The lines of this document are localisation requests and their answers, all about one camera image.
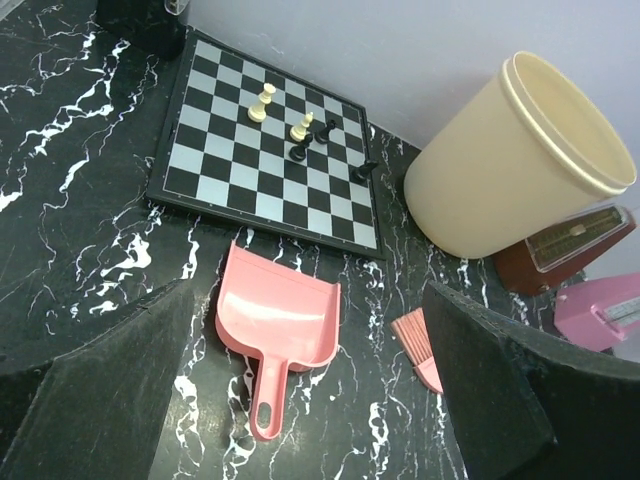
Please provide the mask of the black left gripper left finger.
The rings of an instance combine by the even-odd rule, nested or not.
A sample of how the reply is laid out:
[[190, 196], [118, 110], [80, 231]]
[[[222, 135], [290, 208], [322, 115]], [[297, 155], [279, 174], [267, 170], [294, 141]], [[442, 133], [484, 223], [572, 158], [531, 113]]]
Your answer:
[[145, 479], [195, 300], [174, 280], [51, 340], [1, 351], [4, 479]]

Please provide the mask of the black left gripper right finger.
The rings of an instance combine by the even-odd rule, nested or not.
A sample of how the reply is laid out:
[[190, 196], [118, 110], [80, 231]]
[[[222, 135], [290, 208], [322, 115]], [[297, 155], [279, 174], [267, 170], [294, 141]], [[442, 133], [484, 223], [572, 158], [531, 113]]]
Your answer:
[[423, 314], [472, 479], [636, 479], [639, 366], [485, 308], [439, 282]]

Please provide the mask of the pink hand brush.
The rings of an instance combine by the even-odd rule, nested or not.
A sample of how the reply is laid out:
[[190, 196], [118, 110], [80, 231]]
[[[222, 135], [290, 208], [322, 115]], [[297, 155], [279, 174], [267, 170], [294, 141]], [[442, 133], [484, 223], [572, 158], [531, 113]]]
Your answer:
[[421, 382], [436, 394], [443, 393], [423, 310], [417, 308], [397, 318], [391, 328]]

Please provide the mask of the pink plastic dustpan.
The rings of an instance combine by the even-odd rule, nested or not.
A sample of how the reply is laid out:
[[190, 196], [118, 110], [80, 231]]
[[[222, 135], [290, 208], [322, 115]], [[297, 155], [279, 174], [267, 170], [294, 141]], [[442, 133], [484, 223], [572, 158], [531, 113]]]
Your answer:
[[259, 362], [250, 428], [260, 441], [281, 432], [288, 373], [329, 364], [339, 344], [341, 285], [230, 245], [215, 328], [230, 350]]

